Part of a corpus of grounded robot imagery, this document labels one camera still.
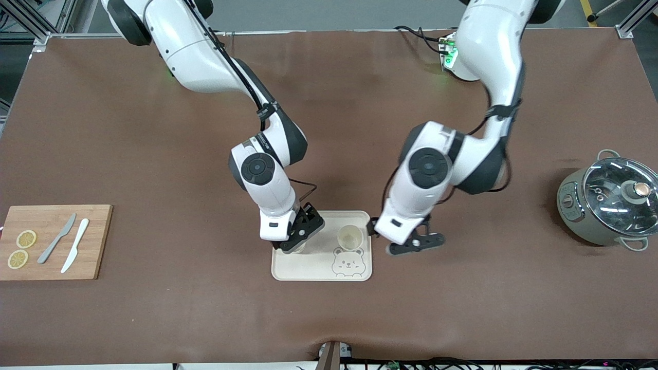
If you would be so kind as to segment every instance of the knife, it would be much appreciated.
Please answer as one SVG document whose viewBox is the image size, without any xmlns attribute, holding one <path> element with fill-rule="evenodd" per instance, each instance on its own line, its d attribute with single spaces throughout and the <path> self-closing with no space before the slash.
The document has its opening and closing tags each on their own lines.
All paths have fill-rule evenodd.
<svg viewBox="0 0 658 370">
<path fill-rule="evenodd" d="M 55 249 L 55 246 L 57 243 L 59 243 L 59 240 L 66 236 L 69 231 L 71 231 L 71 228 L 73 227 L 73 223 L 76 221 L 76 214 L 72 214 L 71 218 L 68 219 L 66 222 L 66 225 L 64 225 L 64 228 L 62 231 L 59 232 L 59 235 L 55 237 L 55 240 L 53 240 L 52 243 L 50 243 L 50 246 L 46 248 L 45 251 L 39 256 L 39 259 L 37 260 L 38 263 L 45 263 L 48 260 L 48 257 L 50 257 L 50 253 L 53 253 L 53 249 Z"/>
<path fill-rule="evenodd" d="M 82 235 L 84 234 L 85 230 L 87 230 L 87 225 L 89 225 L 89 219 L 82 219 L 82 221 L 80 221 L 80 227 L 78 227 L 76 239 L 73 241 L 71 251 L 68 253 L 68 257 L 66 258 L 66 262 L 64 262 L 64 266 L 62 267 L 62 271 L 60 271 L 60 273 L 65 273 L 78 256 L 78 244 L 80 243 L 80 239 L 82 239 Z"/>
</svg>

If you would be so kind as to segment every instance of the table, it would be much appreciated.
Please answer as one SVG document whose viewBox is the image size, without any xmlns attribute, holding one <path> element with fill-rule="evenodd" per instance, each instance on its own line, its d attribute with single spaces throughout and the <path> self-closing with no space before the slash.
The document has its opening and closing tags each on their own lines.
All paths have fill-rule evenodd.
<svg viewBox="0 0 658 370">
<path fill-rule="evenodd" d="M 487 107 L 481 84 L 441 72 L 408 34 L 224 41 L 306 133 L 287 172 L 319 185 L 318 209 L 377 215 L 412 127 L 468 132 Z M 657 246 L 590 246 L 555 206 L 602 148 L 658 169 L 658 105 L 633 43 L 613 28 L 528 30 L 522 49 L 508 189 L 435 208 L 438 250 L 394 258 L 374 240 L 366 282 L 278 282 L 226 165 L 258 130 L 252 102 L 184 89 L 153 46 L 51 39 L 0 140 L 0 219 L 10 205 L 114 213 L 98 280 L 0 283 L 0 364 L 293 361 L 328 340 L 386 359 L 658 357 Z"/>
</svg>

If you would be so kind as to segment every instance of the pot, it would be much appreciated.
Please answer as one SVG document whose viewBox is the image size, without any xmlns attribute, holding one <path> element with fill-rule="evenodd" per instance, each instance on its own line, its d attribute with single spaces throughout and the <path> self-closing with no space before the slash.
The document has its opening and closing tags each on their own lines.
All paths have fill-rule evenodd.
<svg viewBox="0 0 658 370">
<path fill-rule="evenodd" d="M 604 153 L 612 157 L 602 159 Z M 562 181 L 557 192 L 562 220 L 591 243 L 644 251 L 647 237 L 658 232 L 658 176 L 614 150 L 601 150 L 596 159 Z"/>
</svg>

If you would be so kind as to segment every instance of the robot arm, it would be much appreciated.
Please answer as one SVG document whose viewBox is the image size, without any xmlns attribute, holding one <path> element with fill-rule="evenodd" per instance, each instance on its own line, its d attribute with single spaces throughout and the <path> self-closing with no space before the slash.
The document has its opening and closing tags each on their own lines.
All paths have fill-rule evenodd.
<svg viewBox="0 0 658 370">
<path fill-rule="evenodd" d="M 557 12 L 563 2 L 552 1 L 553 10 Z M 479 194 L 490 191 L 505 172 L 507 140 L 525 77 L 520 39 L 535 6 L 535 0 L 468 4 L 455 38 L 459 57 L 454 68 L 481 79 L 489 93 L 484 136 L 475 138 L 436 122 L 411 130 L 384 210 L 374 225 L 377 233 L 393 242 L 390 254 L 443 243 L 440 234 L 420 235 L 416 228 L 427 226 L 430 212 L 449 184 Z"/>
<path fill-rule="evenodd" d="M 242 92 L 258 106 L 261 131 L 231 150 L 229 168 L 259 206 L 262 239 L 292 252 L 324 222 L 312 206 L 300 209 L 284 167 L 306 154 L 306 137 L 263 83 L 211 36 L 203 20 L 209 0 L 101 0 L 114 28 L 134 45 L 155 42 L 171 73 L 186 88 L 203 93 Z M 307 225 L 313 220 L 314 227 Z"/>
</svg>

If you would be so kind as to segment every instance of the plastic cup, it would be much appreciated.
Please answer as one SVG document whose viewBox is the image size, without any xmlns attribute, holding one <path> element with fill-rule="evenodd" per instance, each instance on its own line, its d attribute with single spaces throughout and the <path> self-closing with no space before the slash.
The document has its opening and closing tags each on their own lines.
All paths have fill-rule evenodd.
<svg viewBox="0 0 658 370">
<path fill-rule="evenodd" d="M 346 225 L 338 230 L 338 245 L 345 250 L 355 250 L 363 244 L 363 233 L 354 225 Z"/>
</svg>

